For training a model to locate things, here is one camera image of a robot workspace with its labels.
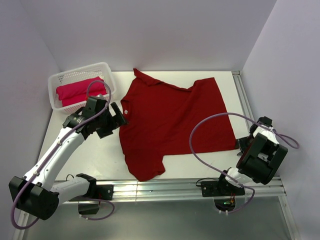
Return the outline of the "dark red t shirt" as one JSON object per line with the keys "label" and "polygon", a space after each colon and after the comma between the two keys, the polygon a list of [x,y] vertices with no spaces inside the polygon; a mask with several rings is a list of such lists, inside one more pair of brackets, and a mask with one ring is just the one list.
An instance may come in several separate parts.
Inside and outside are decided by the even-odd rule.
{"label": "dark red t shirt", "polygon": [[178,87],[133,71],[121,100],[128,124],[119,130],[128,171],[144,182],[165,172],[163,157],[236,148],[226,106],[213,77]]}

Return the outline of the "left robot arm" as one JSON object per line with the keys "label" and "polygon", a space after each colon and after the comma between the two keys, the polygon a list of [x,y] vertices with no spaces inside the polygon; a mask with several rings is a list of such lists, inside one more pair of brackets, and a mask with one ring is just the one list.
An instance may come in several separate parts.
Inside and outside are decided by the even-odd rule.
{"label": "left robot arm", "polygon": [[84,107],[69,115],[55,142],[23,177],[13,177],[9,191],[12,209],[47,220],[59,205],[76,197],[91,200],[98,193],[97,180],[84,173],[55,185],[58,173],[74,151],[93,133],[99,138],[113,134],[128,122],[115,102],[90,96]]}

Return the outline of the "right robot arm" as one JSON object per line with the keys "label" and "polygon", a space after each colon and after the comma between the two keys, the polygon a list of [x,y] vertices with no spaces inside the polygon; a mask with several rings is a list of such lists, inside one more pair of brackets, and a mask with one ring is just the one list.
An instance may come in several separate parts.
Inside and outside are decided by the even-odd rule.
{"label": "right robot arm", "polygon": [[236,167],[225,171],[227,175],[220,175],[216,183],[220,194],[227,195],[234,187],[240,188],[250,182],[268,184],[286,157],[288,148],[281,145],[272,132],[272,120],[264,116],[257,123],[262,126],[253,124],[249,136],[236,140],[240,158]]}

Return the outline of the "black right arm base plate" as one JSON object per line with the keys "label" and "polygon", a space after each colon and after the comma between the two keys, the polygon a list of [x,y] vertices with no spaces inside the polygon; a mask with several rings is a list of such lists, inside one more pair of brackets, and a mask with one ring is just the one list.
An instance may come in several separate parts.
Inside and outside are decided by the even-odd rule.
{"label": "black right arm base plate", "polygon": [[200,183],[201,194],[203,197],[231,197],[244,196],[245,190],[236,187],[226,180],[202,181]]}

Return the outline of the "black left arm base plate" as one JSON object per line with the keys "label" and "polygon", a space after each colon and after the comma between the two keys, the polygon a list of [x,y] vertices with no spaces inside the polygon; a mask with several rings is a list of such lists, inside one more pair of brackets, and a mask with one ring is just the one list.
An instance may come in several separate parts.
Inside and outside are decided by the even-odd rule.
{"label": "black left arm base plate", "polygon": [[111,201],[113,199],[114,186],[112,184],[99,184],[96,186],[94,197],[99,200]]}

